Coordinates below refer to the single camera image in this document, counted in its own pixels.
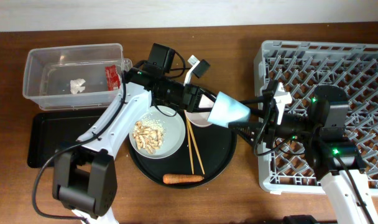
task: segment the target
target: chopped food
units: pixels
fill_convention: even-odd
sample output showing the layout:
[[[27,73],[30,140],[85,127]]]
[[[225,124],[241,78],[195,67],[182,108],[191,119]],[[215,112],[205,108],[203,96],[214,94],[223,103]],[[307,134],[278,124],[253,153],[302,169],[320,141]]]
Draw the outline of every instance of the chopped food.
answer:
[[[200,175],[165,174],[163,176],[163,182],[165,184],[200,182],[203,179],[204,177]]]
[[[163,127],[154,120],[143,119],[134,126],[134,137],[138,150],[145,149],[149,154],[155,154],[163,144]]]

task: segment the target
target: carrot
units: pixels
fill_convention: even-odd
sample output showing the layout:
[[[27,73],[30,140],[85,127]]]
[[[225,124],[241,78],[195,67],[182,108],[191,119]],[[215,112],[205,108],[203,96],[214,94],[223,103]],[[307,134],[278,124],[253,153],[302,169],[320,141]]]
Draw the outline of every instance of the carrot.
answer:
[[[200,175],[165,174],[163,176],[163,182],[165,184],[200,182],[203,179],[204,179],[204,177],[202,177]]]

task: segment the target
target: wire rack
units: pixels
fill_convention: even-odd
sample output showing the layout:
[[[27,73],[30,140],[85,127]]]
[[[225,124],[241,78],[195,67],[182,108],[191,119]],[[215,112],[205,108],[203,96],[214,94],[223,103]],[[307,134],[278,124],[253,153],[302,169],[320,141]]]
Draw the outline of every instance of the wire rack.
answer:
[[[367,164],[369,187],[378,189],[378,45],[268,40],[262,44],[254,65],[256,94],[269,80],[282,82],[293,97],[285,109],[288,113],[306,115],[318,85],[345,90],[350,107],[345,133]],[[302,144],[294,142],[282,149],[305,151]],[[276,152],[259,159],[259,170],[264,190],[323,193],[304,156]]]

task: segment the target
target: red packet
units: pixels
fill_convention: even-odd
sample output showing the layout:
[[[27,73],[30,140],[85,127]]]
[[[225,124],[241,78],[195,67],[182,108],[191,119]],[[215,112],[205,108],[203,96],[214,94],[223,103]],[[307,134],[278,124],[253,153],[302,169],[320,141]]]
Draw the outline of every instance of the red packet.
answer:
[[[117,73],[117,68],[115,65],[110,67],[105,67],[104,71],[106,72],[106,80],[108,81],[109,91],[118,90],[120,87],[120,78]]]

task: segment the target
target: black tray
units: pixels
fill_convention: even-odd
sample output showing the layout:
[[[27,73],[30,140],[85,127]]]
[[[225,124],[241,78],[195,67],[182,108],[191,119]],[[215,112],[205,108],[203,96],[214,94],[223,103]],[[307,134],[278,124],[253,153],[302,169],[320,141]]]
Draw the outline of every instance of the black tray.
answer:
[[[27,165],[39,168],[64,141],[74,142],[106,109],[39,113],[33,119]]]
[[[178,113],[184,120],[186,118],[182,112]],[[192,125],[193,134],[199,148],[201,161],[205,170],[205,175],[201,172],[195,147],[192,142],[193,166],[196,175],[202,175],[204,180],[190,184],[165,184],[163,183],[164,174],[191,174],[190,156],[188,148],[188,137],[177,152],[163,159],[149,159],[140,155],[130,144],[129,153],[132,160],[139,170],[154,182],[176,189],[188,189],[203,185],[217,177],[231,161],[236,148],[237,135],[227,128],[211,125],[207,128],[199,128]]]

